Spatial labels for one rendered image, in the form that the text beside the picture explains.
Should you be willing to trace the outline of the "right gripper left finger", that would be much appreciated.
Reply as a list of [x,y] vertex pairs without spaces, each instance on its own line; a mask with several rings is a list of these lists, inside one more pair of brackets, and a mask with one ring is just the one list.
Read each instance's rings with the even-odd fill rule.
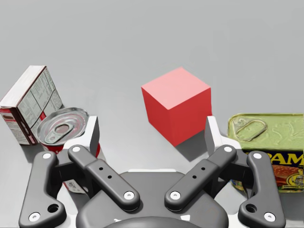
[[98,118],[90,116],[85,132],[68,140],[59,154],[44,151],[35,156],[19,216],[21,228],[55,228],[64,223],[67,213],[57,194],[70,179],[85,179],[89,197],[103,190],[120,209],[138,209],[138,191],[96,157],[99,136]]

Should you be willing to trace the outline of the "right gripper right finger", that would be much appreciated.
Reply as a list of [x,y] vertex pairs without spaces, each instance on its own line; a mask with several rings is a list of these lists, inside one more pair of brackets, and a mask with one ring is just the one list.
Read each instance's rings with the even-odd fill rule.
[[211,196],[216,196],[218,179],[238,180],[249,195],[239,206],[238,220],[250,228],[285,227],[285,215],[268,154],[243,152],[236,140],[221,135],[214,116],[207,116],[204,137],[208,158],[197,163],[165,193],[165,207],[180,211],[202,190],[209,189]]

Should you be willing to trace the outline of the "red cube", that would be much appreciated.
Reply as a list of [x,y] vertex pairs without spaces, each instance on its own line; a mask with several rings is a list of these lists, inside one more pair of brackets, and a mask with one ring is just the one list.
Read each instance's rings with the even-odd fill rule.
[[141,87],[149,123],[173,146],[203,131],[211,87],[179,67]]

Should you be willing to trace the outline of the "green and blue rectangular can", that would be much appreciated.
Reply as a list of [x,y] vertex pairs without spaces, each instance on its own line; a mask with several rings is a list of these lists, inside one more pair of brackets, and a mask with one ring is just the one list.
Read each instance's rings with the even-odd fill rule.
[[304,114],[236,114],[227,136],[245,153],[268,154],[279,192],[304,192]]

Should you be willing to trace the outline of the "red and white can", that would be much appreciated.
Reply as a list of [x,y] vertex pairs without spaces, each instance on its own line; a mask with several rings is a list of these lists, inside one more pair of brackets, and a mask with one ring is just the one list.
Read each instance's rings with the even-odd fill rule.
[[67,151],[71,146],[80,144],[98,157],[103,153],[99,137],[98,117],[89,115],[84,109],[68,107],[47,116],[39,124],[36,138],[45,150],[57,156],[52,181],[58,177],[70,192],[88,193],[84,175],[69,159]]

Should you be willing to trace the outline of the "red and white carton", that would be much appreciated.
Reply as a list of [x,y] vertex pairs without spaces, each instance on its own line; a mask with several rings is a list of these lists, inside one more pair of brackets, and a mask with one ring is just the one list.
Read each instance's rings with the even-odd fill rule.
[[20,145],[36,145],[39,124],[62,105],[47,66],[29,66],[0,100],[0,114]]

